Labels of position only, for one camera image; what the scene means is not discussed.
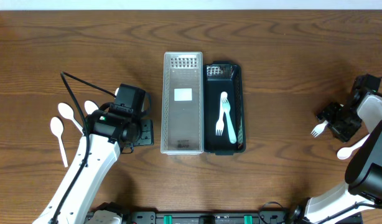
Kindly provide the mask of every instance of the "green tape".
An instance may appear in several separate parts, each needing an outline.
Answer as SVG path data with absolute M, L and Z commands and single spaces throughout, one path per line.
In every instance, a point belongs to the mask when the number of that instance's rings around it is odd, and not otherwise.
M 251 215 L 245 215 L 243 217 L 243 220 L 245 221 L 245 224 L 253 224 L 253 219 Z
M 172 216 L 171 215 L 165 215 L 164 216 L 164 224 L 172 224 Z

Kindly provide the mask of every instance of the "white label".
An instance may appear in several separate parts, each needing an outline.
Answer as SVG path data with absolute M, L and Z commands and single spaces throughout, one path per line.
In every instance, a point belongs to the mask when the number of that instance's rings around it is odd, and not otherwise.
M 192 101 L 192 89 L 174 89 L 174 101 Z

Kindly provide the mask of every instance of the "wood grain surface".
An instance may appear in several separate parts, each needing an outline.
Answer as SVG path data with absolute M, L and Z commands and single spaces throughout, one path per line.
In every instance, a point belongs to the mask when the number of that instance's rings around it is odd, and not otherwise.
M 245 153 L 161 154 L 166 51 L 202 51 L 205 63 L 241 65 Z M 361 128 L 342 144 L 329 131 L 317 139 L 310 132 L 314 114 L 343 102 L 356 76 L 382 75 L 382 11 L 0 11 L 0 223 L 35 220 L 67 171 L 49 128 L 59 102 L 73 105 L 62 70 L 111 91 L 126 83 L 152 95 L 155 145 L 121 156 L 93 207 L 289 207 L 342 181 L 349 160 L 338 160 L 336 151 L 367 134 Z M 70 85 L 81 104 L 111 101 Z M 64 125 L 71 163 L 80 133 L 69 120 Z M 382 223 L 382 210 L 363 217 Z

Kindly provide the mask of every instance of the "white spoon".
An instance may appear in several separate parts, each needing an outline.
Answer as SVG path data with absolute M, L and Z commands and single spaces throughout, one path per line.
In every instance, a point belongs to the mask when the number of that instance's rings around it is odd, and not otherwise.
M 76 121 L 75 118 L 73 117 L 73 109 L 71 108 L 70 105 L 66 103 L 59 103 L 58 112 L 60 112 L 60 115 L 63 118 L 70 119 L 75 124 L 75 126 L 79 129 L 79 131 L 83 134 L 83 131 L 82 131 L 83 128 L 82 126 L 80 126 L 78 121 Z
M 68 167 L 67 155 L 65 155 L 64 144 L 62 143 L 61 135 L 64 131 L 64 125 L 58 117 L 52 118 L 50 122 L 50 129 L 52 133 L 58 138 L 58 143 L 60 144 L 60 151 L 62 161 L 64 162 L 64 167 Z
M 347 159 L 349 158 L 351 155 L 352 155 L 352 152 L 356 149 L 358 149 L 359 147 L 361 147 L 362 145 L 364 145 L 364 142 L 366 141 L 366 139 L 368 139 L 370 135 L 368 134 L 367 136 L 363 137 L 361 140 L 359 140 L 356 144 L 354 144 L 353 146 L 350 146 L 350 147 L 343 147 L 341 148 L 338 153 L 337 153 L 337 156 L 338 156 L 338 159 Z
M 98 106 L 95 102 L 86 100 L 85 101 L 85 110 L 87 114 L 92 114 L 95 110 L 98 110 Z

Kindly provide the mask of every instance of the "white wall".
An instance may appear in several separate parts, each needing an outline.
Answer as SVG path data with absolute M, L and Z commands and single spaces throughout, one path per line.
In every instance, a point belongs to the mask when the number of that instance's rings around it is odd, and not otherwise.
M 382 0 L 0 0 L 0 10 L 382 9 Z

